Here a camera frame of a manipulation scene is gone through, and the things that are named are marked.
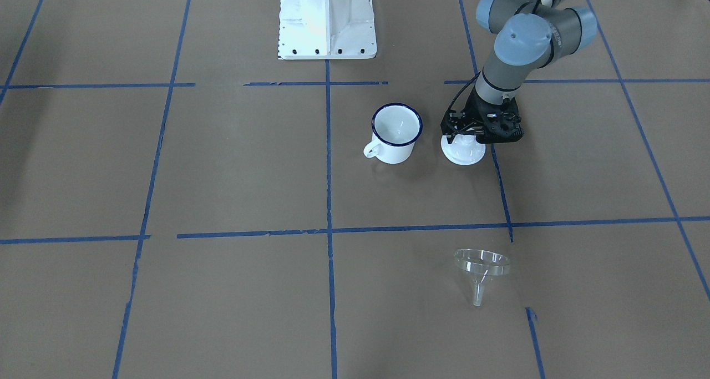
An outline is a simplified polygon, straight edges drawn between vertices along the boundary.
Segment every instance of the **mug handle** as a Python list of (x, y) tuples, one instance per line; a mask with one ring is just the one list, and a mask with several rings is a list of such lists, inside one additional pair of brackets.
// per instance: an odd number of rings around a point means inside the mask
[(365, 149), (363, 149), (363, 154), (365, 154), (365, 157), (368, 159), (371, 159), (375, 157), (376, 155), (380, 154), (380, 149), (382, 148), (382, 144), (376, 140), (368, 143), (365, 146)]

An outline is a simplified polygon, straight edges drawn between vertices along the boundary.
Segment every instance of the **blue tape line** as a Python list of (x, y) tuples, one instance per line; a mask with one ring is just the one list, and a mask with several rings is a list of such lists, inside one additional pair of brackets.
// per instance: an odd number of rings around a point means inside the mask
[[(710, 217), (682, 217), (685, 221), (709, 221)], [(670, 223), (675, 222), (673, 217), (661, 218), (623, 218), (613, 220), (570, 220), (570, 221), (538, 221), (538, 222), (504, 222), (504, 223), (472, 223), (454, 225), (411, 225), (411, 226), (373, 226), (352, 228), (331, 228), (333, 233), (368, 233), (368, 232), (411, 232), (418, 230), (465, 230), (465, 229), (491, 229), (491, 228), (535, 228), (545, 226), (575, 226), (575, 225), (621, 225), (633, 223)], [(317, 235), (328, 233), (327, 228), (322, 229), (292, 229), (292, 230), (252, 230), (244, 232), (213, 232), (213, 233), (180, 233), (178, 239), (195, 239), (209, 237), (250, 237), (266, 235)]]
[(20, 63), (20, 57), (22, 56), (22, 52), (25, 50), (27, 40), (30, 38), (32, 28), (35, 27), (35, 22), (37, 21), (37, 17), (40, 13), (40, 9), (42, 8), (43, 2), (44, 0), (39, 0), (39, 2), (37, 2), (37, 7), (35, 7), (35, 12), (33, 13), (32, 19), (30, 20), (30, 25), (29, 27), (27, 27), (27, 32), (25, 32), (25, 36), (24, 38), (22, 38), (22, 42), (20, 43), (20, 49), (17, 50), (15, 60), (12, 62), (12, 67), (10, 68), (10, 73), (7, 75), (7, 80), (5, 80), (5, 87), (3, 88), (2, 93), (0, 93), (0, 104), (2, 104), (3, 100), (5, 100), (5, 94), (7, 94), (8, 86), (10, 86), (10, 83), (12, 82), (12, 77), (15, 75), (15, 70), (17, 70), (18, 63)]
[(686, 222), (696, 222), (696, 221), (710, 221), (710, 217), (705, 216), (705, 217), (680, 217), (681, 221), (686, 221)]
[(114, 372), (112, 379), (118, 379), (119, 369), (121, 368), (121, 357), (124, 352), (124, 344), (126, 342), (126, 333), (129, 327), (129, 319), (131, 317), (131, 306), (133, 305), (133, 298), (135, 293), (135, 283), (138, 278), (140, 254), (143, 252), (143, 244), (145, 235), (145, 230), (148, 227), (148, 217), (150, 215), (150, 202), (153, 199), (153, 190), (155, 189), (155, 177), (158, 174), (158, 164), (160, 163), (160, 152), (163, 148), (163, 137), (165, 136), (165, 125), (168, 120), (168, 113), (170, 111), (170, 102), (173, 98), (173, 85), (175, 84), (175, 77), (178, 72), (178, 64), (180, 63), (180, 49), (182, 48), (182, 40), (185, 38), (185, 27), (187, 27), (187, 16), (190, 13), (190, 1), (185, 2), (185, 12), (182, 15), (182, 27), (180, 28), (180, 36), (177, 39), (177, 48), (175, 50), (175, 61), (173, 62), (173, 73), (170, 76), (170, 86), (168, 87), (168, 96), (165, 99), (165, 109), (163, 110), (163, 121), (160, 123), (160, 134), (158, 135), (158, 145), (155, 148), (155, 159), (153, 159), (153, 170), (150, 174), (150, 184), (148, 187), (148, 195), (145, 198), (145, 212), (143, 216), (143, 222), (140, 224), (140, 235), (141, 238), (138, 241), (138, 245), (135, 248), (135, 260), (134, 268), (131, 276), (131, 295), (129, 296), (129, 301), (126, 303), (126, 309), (124, 310), (124, 321), (121, 326), (121, 336), (119, 336), (119, 345), (116, 350), (116, 361), (114, 362)]
[(325, 82), (249, 82), (244, 86), (323, 86)]
[(490, 145), (490, 155), (493, 157), (493, 164), (495, 165), (495, 173), (498, 175), (498, 184), (500, 187), (500, 200), (503, 202), (503, 212), (505, 213), (505, 222), (508, 225), (508, 236), (510, 236), (510, 242), (515, 241), (515, 236), (513, 235), (513, 226), (510, 224), (510, 212), (508, 211), (508, 200), (505, 198), (505, 188), (503, 186), (503, 177), (500, 175), (500, 167), (498, 165), (498, 157), (495, 155), (495, 144)]
[[(586, 0), (586, 3), (589, 5), (589, 9), (591, 12), (596, 15), (596, 12), (594, 12), (594, 7), (591, 5), (591, 0)], [(646, 138), (646, 132), (643, 130), (643, 126), (641, 125), (641, 121), (638, 118), (638, 114), (636, 113), (636, 108), (633, 105), (633, 102), (631, 101), (631, 96), (628, 93), (628, 89), (626, 89), (626, 84), (622, 80), (621, 77), (621, 71), (619, 71), (619, 67), (616, 64), (616, 59), (614, 58), (613, 53), (611, 53), (611, 48), (609, 47), (609, 43), (606, 40), (606, 36), (604, 35), (604, 32), (601, 30), (601, 24), (599, 21), (597, 21), (597, 27), (599, 28), (599, 35), (601, 35), (601, 40), (604, 42), (604, 46), (606, 47), (606, 51), (609, 54), (609, 58), (611, 58), (611, 65), (614, 67), (614, 71), (616, 71), (616, 75), (619, 78), (619, 81), (621, 83), (621, 88), (623, 89), (624, 96), (626, 96), (626, 102), (628, 103), (629, 108), (631, 108), (631, 114), (633, 114), (634, 121), (636, 121), (636, 127), (638, 128), (639, 133), (641, 133), (641, 139), (643, 140), (644, 146), (646, 146), (646, 151), (648, 152), (648, 156), (651, 159), (651, 162), (653, 164), (653, 168), (656, 171), (656, 175), (658, 176), (658, 179), (661, 183), (661, 187), (663, 187), (663, 192), (666, 196), (666, 199), (668, 200), (668, 205), (670, 206), (671, 211), (673, 212), (673, 217), (676, 220), (676, 223), (678, 225), (678, 229), (680, 230), (680, 233), (683, 237), (683, 241), (685, 242), (685, 247), (688, 250), (688, 254), (690, 254), (690, 258), (693, 262), (693, 265), (695, 266), (695, 271), (698, 274), (698, 277), (700, 278), (700, 282), (703, 285), (703, 289), (705, 289), (705, 295), (707, 296), (708, 300), (710, 300), (710, 286), (708, 286), (708, 282), (705, 279), (705, 275), (703, 274), (702, 268), (700, 268), (700, 263), (698, 263), (698, 259), (695, 256), (695, 251), (693, 250), (693, 246), (690, 244), (690, 241), (688, 240), (688, 237), (685, 233), (685, 228), (683, 228), (683, 223), (680, 220), (680, 217), (678, 215), (678, 211), (675, 208), (675, 204), (673, 203), (673, 199), (670, 196), (670, 192), (668, 191), (668, 187), (666, 186), (665, 180), (663, 179), (663, 175), (661, 174), (660, 167), (658, 166), (658, 163), (656, 162), (656, 159), (654, 157), (653, 151), (651, 149), (651, 145)]]
[[(464, 85), (470, 80), (445, 80), (446, 85)], [(525, 80), (525, 83), (705, 83), (710, 78), (655, 78), (655, 79), (540, 79)]]
[(525, 313), (528, 316), (528, 326), (530, 327), (530, 338), (535, 349), (535, 359), (537, 361), (537, 370), (540, 372), (540, 379), (545, 379), (545, 367), (542, 366), (542, 355), (540, 354), (540, 345), (537, 343), (537, 331), (535, 331), (535, 322), (537, 314), (530, 307), (525, 308)]
[(341, 85), (389, 85), (390, 83), (386, 80), (356, 80), (356, 81), (340, 81), (340, 82), (330, 82), (331, 86), (341, 86)]
[(341, 86), (341, 85), (389, 85), (386, 80), (360, 80), (342, 82), (249, 82), (244, 86)]
[(512, 223), (515, 228), (539, 228), (543, 226), (576, 226), (576, 225), (619, 225), (625, 223), (666, 223), (675, 222), (673, 217), (664, 218), (628, 218), (617, 220), (575, 220), (575, 221), (543, 221)]
[(213, 233), (180, 233), (178, 239), (204, 239), (208, 237), (251, 237), (251, 236), (282, 236), (282, 235), (314, 235), (327, 233), (327, 229), (293, 229), (293, 230), (252, 230), (244, 232), (213, 232)]
[(338, 349), (335, 331), (335, 273), (333, 267), (333, 213), (332, 213), (332, 152), (330, 132), (330, 60), (325, 61), (325, 129), (326, 129), (326, 183), (327, 198), (327, 233), (328, 233), (328, 286), (330, 298), (330, 369), (331, 378), (338, 377)]
[(710, 82), (710, 78), (656, 78), (656, 79), (622, 79), (627, 83), (705, 83)]
[(79, 242), (111, 242), (124, 240), (149, 239), (150, 235), (125, 236), (83, 236), (83, 237), (36, 237), (26, 239), (0, 239), (0, 245), (32, 245), (38, 243), (79, 243)]
[(191, 88), (195, 83), (77, 83), (62, 85), (10, 85), (9, 89)]
[(359, 228), (334, 228), (333, 233), (362, 232), (409, 232), (415, 230), (459, 230), (459, 229), (490, 229), (507, 228), (508, 223), (472, 223), (461, 225), (413, 225), (413, 226), (374, 226)]
[(474, 65), (474, 74), (475, 74), (475, 73), (479, 72), (479, 66), (476, 64), (476, 56), (474, 53), (474, 43), (471, 41), (471, 32), (469, 31), (469, 20), (466, 18), (466, 9), (464, 8), (464, 0), (459, 0), (459, 9), (461, 9), (461, 17), (464, 20), (464, 30), (466, 30), (466, 40), (469, 42), (469, 53), (471, 54), (471, 62)]
[(525, 80), (525, 83), (618, 83), (618, 79), (559, 79), (559, 80)]

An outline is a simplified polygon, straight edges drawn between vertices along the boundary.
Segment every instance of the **blue mug rim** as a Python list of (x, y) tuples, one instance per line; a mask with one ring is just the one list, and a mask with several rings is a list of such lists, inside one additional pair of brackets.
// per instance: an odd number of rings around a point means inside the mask
[[(410, 109), (412, 111), (412, 113), (414, 113), (414, 115), (416, 116), (417, 120), (419, 121), (419, 132), (417, 132), (417, 135), (414, 136), (414, 139), (412, 139), (411, 141), (408, 141), (406, 143), (392, 143), (392, 142), (389, 142), (385, 139), (382, 139), (382, 136), (380, 136), (380, 134), (377, 133), (377, 129), (375, 129), (375, 118), (377, 117), (377, 114), (380, 113), (380, 111), (382, 111), (383, 109), (391, 107), (391, 106), (400, 106), (400, 107)], [(380, 139), (380, 142), (382, 142), (384, 144), (388, 144), (390, 146), (395, 146), (395, 147), (402, 147), (402, 146), (407, 146), (408, 144), (413, 144), (414, 142), (417, 141), (417, 139), (419, 139), (419, 136), (422, 134), (422, 129), (424, 129), (424, 125), (422, 124), (422, 118), (421, 118), (421, 116), (419, 116), (419, 113), (417, 113), (417, 111), (415, 109), (411, 108), (410, 106), (408, 106), (404, 103), (387, 103), (384, 106), (378, 108), (377, 111), (375, 111), (375, 114), (372, 115), (372, 121), (370, 123), (370, 126), (372, 127), (372, 133), (375, 134), (377, 139)]]

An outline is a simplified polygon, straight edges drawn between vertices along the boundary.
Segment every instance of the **blue joint cap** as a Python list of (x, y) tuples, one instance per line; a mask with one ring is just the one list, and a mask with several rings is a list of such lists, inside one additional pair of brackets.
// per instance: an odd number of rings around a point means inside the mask
[(476, 21), (481, 27), (486, 28), (490, 32), (490, 8), (493, 7), (493, 0), (481, 0), (479, 6), (476, 7)]
[(570, 7), (570, 9), (577, 13), (579, 22), (581, 23), (581, 38), (579, 39), (579, 46), (577, 48), (577, 50), (579, 50), (589, 45), (589, 43), (594, 40), (594, 37), (598, 32), (596, 27), (596, 17), (594, 17), (594, 13), (586, 7)]
[(528, 65), (550, 48), (552, 28), (543, 17), (516, 14), (495, 37), (495, 55), (508, 65)]

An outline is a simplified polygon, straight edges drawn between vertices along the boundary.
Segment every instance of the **white mug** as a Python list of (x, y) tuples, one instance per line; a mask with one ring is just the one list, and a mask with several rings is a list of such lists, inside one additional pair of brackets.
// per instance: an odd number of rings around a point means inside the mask
[(385, 104), (372, 116), (372, 142), (363, 154), (387, 164), (401, 163), (408, 159), (421, 134), (422, 118), (413, 108), (402, 103)]

